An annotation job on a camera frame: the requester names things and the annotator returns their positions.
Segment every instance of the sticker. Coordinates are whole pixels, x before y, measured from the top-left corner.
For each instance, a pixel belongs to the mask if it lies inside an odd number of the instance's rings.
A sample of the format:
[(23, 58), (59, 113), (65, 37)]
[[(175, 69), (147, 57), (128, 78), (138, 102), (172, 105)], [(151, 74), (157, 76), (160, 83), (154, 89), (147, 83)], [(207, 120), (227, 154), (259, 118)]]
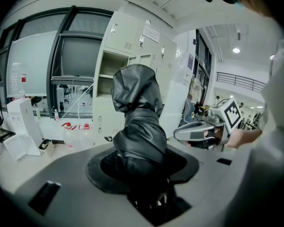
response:
[(192, 73), (193, 73), (193, 63), (194, 63), (194, 57), (191, 54), (189, 54), (187, 71), (186, 71), (186, 73), (189, 76), (192, 76)]
[(27, 81), (27, 75), (26, 74), (22, 74), (21, 75), (21, 82), (26, 82)]
[(233, 128), (241, 118), (239, 110), (235, 102), (232, 102), (225, 110), (224, 113), (228, 120), (229, 125)]
[(147, 25), (144, 26), (143, 35), (159, 43), (160, 33)]

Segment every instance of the black slot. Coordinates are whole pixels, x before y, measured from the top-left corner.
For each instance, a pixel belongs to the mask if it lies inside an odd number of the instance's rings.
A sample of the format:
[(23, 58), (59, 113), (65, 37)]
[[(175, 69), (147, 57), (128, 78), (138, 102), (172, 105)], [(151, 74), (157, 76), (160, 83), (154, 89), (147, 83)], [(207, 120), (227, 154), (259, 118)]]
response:
[(228, 160), (228, 159), (224, 159), (224, 158), (220, 158), (220, 159), (218, 159), (217, 160), (217, 162), (219, 162), (219, 163), (222, 163), (222, 164), (225, 164), (225, 165), (230, 165), (231, 164), (231, 160)]
[(44, 216), (61, 185), (48, 181), (28, 203), (29, 207)]

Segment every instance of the railing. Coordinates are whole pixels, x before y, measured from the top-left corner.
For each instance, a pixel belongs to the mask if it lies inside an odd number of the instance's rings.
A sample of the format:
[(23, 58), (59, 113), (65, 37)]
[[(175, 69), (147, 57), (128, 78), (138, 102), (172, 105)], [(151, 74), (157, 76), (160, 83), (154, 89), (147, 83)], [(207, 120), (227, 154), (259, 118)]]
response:
[(244, 87), (255, 92), (261, 92), (265, 86), (263, 82), (224, 72), (217, 72), (217, 81)]

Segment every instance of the ceiling light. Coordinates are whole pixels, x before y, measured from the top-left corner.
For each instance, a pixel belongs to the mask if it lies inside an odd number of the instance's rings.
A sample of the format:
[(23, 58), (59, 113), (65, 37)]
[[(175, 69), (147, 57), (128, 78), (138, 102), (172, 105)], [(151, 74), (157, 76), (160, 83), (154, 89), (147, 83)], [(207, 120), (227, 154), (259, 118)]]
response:
[(239, 48), (234, 48), (232, 51), (235, 52), (236, 54), (240, 53), (240, 49)]

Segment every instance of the window frame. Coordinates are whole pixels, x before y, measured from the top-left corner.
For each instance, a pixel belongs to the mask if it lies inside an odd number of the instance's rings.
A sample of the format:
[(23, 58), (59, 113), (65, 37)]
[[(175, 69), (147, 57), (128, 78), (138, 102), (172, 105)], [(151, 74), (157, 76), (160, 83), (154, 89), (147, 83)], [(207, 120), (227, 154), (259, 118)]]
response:
[[(202, 42), (205, 45), (205, 60), (204, 61), (200, 61), (200, 58), (199, 58), (200, 42)], [(208, 48), (207, 44), (205, 43), (204, 39), (202, 38), (202, 36), (200, 35), (200, 32), (199, 32), (198, 29), (196, 30), (195, 61), (196, 61), (195, 65), (197, 65), (197, 68), (194, 68), (194, 77), (195, 78), (197, 77), (198, 70), (201, 69), (201, 71), (203, 72), (201, 81), (203, 81), (203, 77), (205, 77), (204, 78), (204, 85), (202, 85), (202, 86), (207, 87), (206, 92), (202, 94), (202, 98), (200, 100), (200, 104), (203, 105), (204, 99), (205, 99), (207, 91), (208, 91), (210, 72), (211, 72), (211, 68), (212, 68), (212, 55), (209, 52), (209, 48)]]
[[(29, 22), (31, 20), (35, 20), (35, 19), (38, 19), (38, 18), (41, 18), (41, 17), (55, 15), (55, 14), (65, 14), (62, 22), (60, 23), (58, 31), (56, 33), (56, 36), (55, 36), (55, 39), (54, 39), (54, 42), (53, 42), (53, 45), (52, 45), (52, 48), (51, 48), (50, 58), (49, 58), (48, 67), (47, 67), (46, 94), (47, 94), (47, 104), (48, 104), (49, 112), (48, 113), (40, 112), (41, 116), (49, 116), (51, 118), (54, 118), (53, 111), (51, 113), (51, 109), (53, 108), (52, 107), (53, 101), (54, 101), (54, 99), (56, 99), (55, 93), (53, 92), (53, 86), (58, 81), (56, 80), (53, 83), (51, 83), (51, 70), (52, 70), (52, 65), (53, 65), (53, 61), (54, 61), (53, 58), (54, 58), (55, 51), (56, 51), (57, 46), (58, 46), (58, 40), (60, 38), (60, 34), (62, 34), (62, 36), (67, 36), (67, 37), (73, 36), (73, 37), (86, 37), (86, 38), (94, 38), (94, 39), (97, 37), (97, 35), (94, 35), (93, 33), (88, 33), (88, 32), (84, 32), (84, 31), (67, 31), (67, 29), (71, 25), (71, 22), (75, 18), (77, 13), (94, 13), (94, 14), (101, 14), (101, 15), (104, 15), (104, 16), (111, 17), (114, 12), (108, 11), (108, 10), (103, 10), (103, 9), (85, 8), (85, 7), (76, 7), (76, 6), (71, 6), (71, 7), (66, 7), (66, 8), (58, 8), (58, 9), (51, 9), (51, 10), (47, 10), (47, 11), (43, 11), (43, 12), (40, 12), (40, 13), (30, 15), (30, 16), (24, 18), (24, 19), (19, 19), (16, 23), (12, 24), (11, 26), (9, 26), (8, 28), (3, 30), (1, 37), (0, 37), (0, 55), (2, 55), (3, 53), (7, 53), (7, 59), (6, 59), (5, 65), (4, 65), (5, 73), (4, 73), (4, 75), (0, 74), (0, 76), (1, 76), (0, 87), (4, 88), (4, 97), (5, 97), (6, 104), (11, 102), (11, 99), (7, 98), (7, 87), (6, 87), (5, 81), (6, 81), (9, 52), (10, 52), (12, 42), (19, 39), (22, 28), (23, 28), (23, 26), (26, 22)], [(8, 45), (4, 46), (5, 40), (7, 39), (7, 36), (8, 36), (8, 33), (12, 29), (14, 31), (12, 32), (10, 40), (8, 41)], [(76, 82), (77, 85), (79, 85), (79, 83), (85, 83), (85, 84), (89, 83), (89, 85), (91, 85), (90, 82), (82, 82), (82, 81), (77, 81), (77, 80), (74, 80), (74, 82)], [(77, 118), (77, 114), (75, 114), (75, 115), (73, 114), (73, 116), (70, 114), (69, 117)]]
[[(60, 25), (57, 35), (54, 39), (50, 60), (47, 67), (47, 95), (48, 96), (48, 109), (52, 111), (50, 113), (50, 117), (54, 118), (53, 109), (58, 109), (59, 104), (57, 102), (57, 94), (56, 94), (56, 87), (58, 84), (74, 84), (74, 85), (85, 85), (90, 86), (94, 83), (94, 79), (81, 79), (80, 77), (69, 77), (66, 79), (65, 77), (61, 76), (53, 76), (53, 68), (55, 63), (55, 58), (57, 56), (57, 52), (61, 49), (62, 43), (60, 42), (63, 38), (73, 37), (73, 38), (87, 38), (87, 39), (97, 39), (103, 40), (102, 34), (87, 32), (87, 31), (76, 31), (76, 30), (68, 30), (73, 22), (74, 18), (78, 13), (90, 13), (90, 14), (101, 14), (103, 16), (112, 17), (113, 12), (107, 11), (103, 9), (93, 9), (93, 8), (81, 8), (72, 6), (71, 9), (68, 11), (67, 15), (65, 16), (62, 24)], [(62, 117), (65, 113), (59, 113), (59, 117)], [(78, 115), (76, 113), (67, 113), (65, 115), (66, 118), (77, 118)], [(92, 114), (80, 113), (80, 118), (93, 118)]]

